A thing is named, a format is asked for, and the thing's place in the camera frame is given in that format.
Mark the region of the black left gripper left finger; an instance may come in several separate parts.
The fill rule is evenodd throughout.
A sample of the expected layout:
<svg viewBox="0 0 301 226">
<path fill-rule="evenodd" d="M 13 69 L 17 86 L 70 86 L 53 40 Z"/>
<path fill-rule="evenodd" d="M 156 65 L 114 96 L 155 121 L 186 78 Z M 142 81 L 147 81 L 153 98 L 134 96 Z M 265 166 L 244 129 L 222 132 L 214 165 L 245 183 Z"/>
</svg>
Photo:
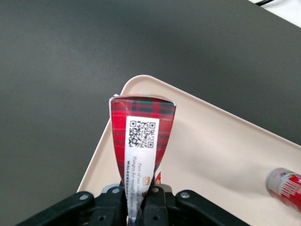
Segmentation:
<svg viewBox="0 0 301 226">
<path fill-rule="evenodd" d="M 19 226 L 126 226 L 124 187 L 106 186 L 98 197 L 88 191 L 75 193 L 18 223 Z"/>
</svg>

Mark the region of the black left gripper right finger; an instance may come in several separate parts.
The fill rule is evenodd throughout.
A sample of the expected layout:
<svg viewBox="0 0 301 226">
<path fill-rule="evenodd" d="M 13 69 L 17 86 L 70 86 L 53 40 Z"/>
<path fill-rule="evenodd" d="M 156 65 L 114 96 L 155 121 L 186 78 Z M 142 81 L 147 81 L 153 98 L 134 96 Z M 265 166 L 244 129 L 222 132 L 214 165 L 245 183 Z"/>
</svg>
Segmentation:
<svg viewBox="0 0 301 226">
<path fill-rule="evenodd" d="M 173 195 L 167 185 L 149 189 L 140 213 L 142 226 L 246 226 L 243 220 L 192 190 Z"/>
</svg>

